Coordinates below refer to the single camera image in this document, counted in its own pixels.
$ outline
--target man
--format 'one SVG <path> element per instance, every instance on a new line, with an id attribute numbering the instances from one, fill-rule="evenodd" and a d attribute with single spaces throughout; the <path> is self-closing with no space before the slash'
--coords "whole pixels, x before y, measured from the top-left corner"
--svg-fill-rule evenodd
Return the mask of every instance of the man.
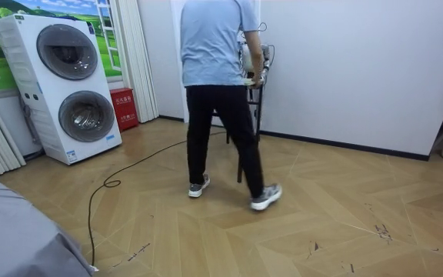
<path id="1" fill-rule="evenodd" d="M 241 157 L 251 191 L 251 207 L 262 211 L 281 197 L 281 187 L 263 184 L 237 42 L 241 30 L 251 53 L 257 88 L 261 85 L 263 62 L 258 27 L 251 0 L 188 0 L 182 10 L 182 79 L 189 110 L 189 196 L 201 196 L 210 182 L 205 166 L 215 110 Z"/>

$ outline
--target gray sneaker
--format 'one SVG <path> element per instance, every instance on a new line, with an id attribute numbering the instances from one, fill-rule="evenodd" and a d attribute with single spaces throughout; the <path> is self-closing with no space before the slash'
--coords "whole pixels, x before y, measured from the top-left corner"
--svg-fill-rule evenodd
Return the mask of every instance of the gray sneaker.
<path id="1" fill-rule="evenodd" d="M 203 189 L 205 189 L 209 185 L 209 175 L 205 173 L 203 174 L 203 177 L 205 178 L 204 184 L 191 184 L 191 186 L 189 187 L 189 197 L 197 198 L 201 196 L 201 194 L 203 193 Z"/>
<path id="2" fill-rule="evenodd" d="M 282 191 L 281 186 L 278 184 L 265 187 L 261 196 L 257 197 L 256 199 L 252 199 L 251 208 L 256 211 L 266 210 L 271 203 L 280 199 Z"/>

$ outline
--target bed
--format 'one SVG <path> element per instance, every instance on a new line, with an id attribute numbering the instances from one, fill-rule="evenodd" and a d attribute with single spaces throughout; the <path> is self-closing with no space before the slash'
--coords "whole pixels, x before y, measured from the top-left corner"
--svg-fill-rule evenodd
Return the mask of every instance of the bed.
<path id="1" fill-rule="evenodd" d="M 79 245 L 0 183 L 0 277 L 92 276 Z"/>

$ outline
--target washing machine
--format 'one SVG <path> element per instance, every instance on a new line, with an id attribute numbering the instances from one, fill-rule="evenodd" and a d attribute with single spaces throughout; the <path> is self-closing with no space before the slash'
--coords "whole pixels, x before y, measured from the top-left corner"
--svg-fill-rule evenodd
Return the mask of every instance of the washing machine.
<path id="1" fill-rule="evenodd" d="M 71 165 L 122 143 L 91 24 L 10 15 L 0 45 L 46 155 Z"/>

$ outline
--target landscape picture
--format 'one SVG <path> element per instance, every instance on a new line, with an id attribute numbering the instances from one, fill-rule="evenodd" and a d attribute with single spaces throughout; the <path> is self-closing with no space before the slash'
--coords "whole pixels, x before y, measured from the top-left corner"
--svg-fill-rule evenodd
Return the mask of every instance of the landscape picture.
<path id="1" fill-rule="evenodd" d="M 107 35 L 110 46 L 116 47 L 114 34 L 112 32 L 105 34 L 102 31 L 95 0 L 0 0 L 0 18 L 15 13 L 49 17 L 73 17 L 92 23 L 105 69 L 105 75 L 107 77 L 121 75 L 120 71 L 112 68 L 105 43 L 105 36 Z M 105 25 L 110 26 L 110 16 L 107 9 L 102 9 L 102 14 Z M 113 58 L 114 64 L 118 66 L 119 57 L 117 52 L 113 53 Z M 16 88 L 16 83 L 0 47 L 0 89 L 9 88 Z"/>

